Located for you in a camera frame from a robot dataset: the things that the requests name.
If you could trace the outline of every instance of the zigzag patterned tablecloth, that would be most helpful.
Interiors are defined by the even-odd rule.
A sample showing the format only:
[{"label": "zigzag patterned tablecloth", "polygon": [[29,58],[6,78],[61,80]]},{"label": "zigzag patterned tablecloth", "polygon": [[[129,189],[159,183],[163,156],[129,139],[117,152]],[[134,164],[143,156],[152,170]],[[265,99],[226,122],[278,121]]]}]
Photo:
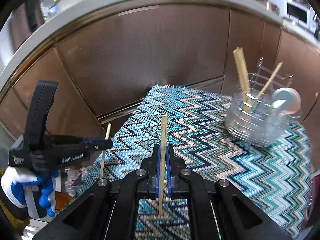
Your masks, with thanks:
[{"label": "zigzag patterned tablecloth", "polygon": [[[258,148],[233,138],[224,127],[230,97],[190,88],[154,86],[113,138],[104,176],[123,178],[160,143],[161,115],[168,115],[168,144],[187,168],[205,179],[229,179],[293,238],[299,234],[308,204],[308,137],[294,122],[277,143]],[[102,155],[77,195],[99,177]],[[185,200],[165,194],[164,215],[155,200],[140,200],[136,239],[190,239]]]}]

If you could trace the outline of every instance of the metal screw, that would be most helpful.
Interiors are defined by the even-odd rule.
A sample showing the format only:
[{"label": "metal screw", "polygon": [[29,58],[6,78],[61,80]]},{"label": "metal screw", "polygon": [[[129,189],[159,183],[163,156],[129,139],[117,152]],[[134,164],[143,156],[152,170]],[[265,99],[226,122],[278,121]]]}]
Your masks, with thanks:
[{"label": "metal screw", "polygon": [[191,174],[191,170],[189,169],[182,169],[181,170],[182,175],[190,175]]},{"label": "metal screw", "polygon": [[143,176],[144,174],[146,174],[146,170],[144,170],[144,169],[137,169],[137,170],[136,170],[136,174],[137,174],[138,176]]},{"label": "metal screw", "polygon": [[227,180],[227,179],[221,179],[221,180],[219,180],[219,184],[220,184],[221,186],[223,186],[223,187],[228,187],[229,184],[230,184],[230,182],[229,182],[229,180]]},{"label": "metal screw", "polygon": [[98,185],[100,186],[100,187],[104,187],[105,185],[107,185],[108,184],[108,181],[106,180],[106,179],[99,179],[98,180]]}]

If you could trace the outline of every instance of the dark cuff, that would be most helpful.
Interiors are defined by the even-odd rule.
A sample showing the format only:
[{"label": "dark cuff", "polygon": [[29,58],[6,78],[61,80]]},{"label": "dark cuff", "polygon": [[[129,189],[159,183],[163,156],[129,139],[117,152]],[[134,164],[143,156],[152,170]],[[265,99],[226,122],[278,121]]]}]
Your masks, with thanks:
[{"label": "dark cuff", "polygon": [[9,212],[16,218],[19,220],[25,220],[27,218],[29,218],[29,214],[28,214],[28,208],[18,208],[15,204],[13,204],[8,197],[6,196],[6,194],[4,193],[1,185],[0,185],[0,199],[2,201],[2,203],[6,206],[6,208],[9,210]]}]

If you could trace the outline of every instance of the kitchen counter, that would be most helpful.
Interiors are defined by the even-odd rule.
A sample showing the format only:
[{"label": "kitchen counter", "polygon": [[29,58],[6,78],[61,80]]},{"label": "kitchen counter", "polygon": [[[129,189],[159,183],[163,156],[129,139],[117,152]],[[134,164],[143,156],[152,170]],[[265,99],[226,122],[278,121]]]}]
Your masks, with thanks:
[{"label": "kitchen counter", "polygon": [[[55,33],[57,30],[63,26],[69,24],[70,22],[84,16],[88,13],[91,13],[97,9],[116,4],[126,0],[84,0],[81,3],[67,9],[66,11],[61,12],[49,22],[43,24],[38,28],[16,51],[9,63],[6,65],[4,70],[0,75],[0,89],[3,88],[7,80],[10,78],[12,73],[16,70],[19,64],[44,40],[46,40],[50,35]],[[299,35],[302,39],[306,39],[311,44],[319,47],[317,40],[307,32],[303,32],[297,26],[293,26],[289,21],[284,20],[283,17],[280,17],[274,12],[267,11],[266,8],[260,3],[254,0],[221,0],[227,3],[234,4],[236,6],[243,7],[247,10],[250,10],[254,13],[257,13],[265,18],[268,18],[270,21],[282,25],[285,29],[288,29],[290,32],[293,32]]]}]

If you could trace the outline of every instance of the table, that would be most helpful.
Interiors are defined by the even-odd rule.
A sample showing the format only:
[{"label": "table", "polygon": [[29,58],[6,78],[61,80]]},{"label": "table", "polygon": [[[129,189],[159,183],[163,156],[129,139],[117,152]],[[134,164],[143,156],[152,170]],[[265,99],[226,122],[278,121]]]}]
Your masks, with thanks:
[{"label": "table", "polygon": [[[293,238],[299,234],[310,192],[308,137],[294,122],[268,148],[233,138],[224,128],[230,97],[185,87],[154,86],[113,138],[104,177],[123,178],[140,167],[160,143],[161,115],[168,115],[167,143],[187,168],[205,179],[229,179]],[[77,195],[99,177],[102,155]],[[140,200],[136,239],[190,239],[186,200],[164,195],[164,215],[156,200]]]}]

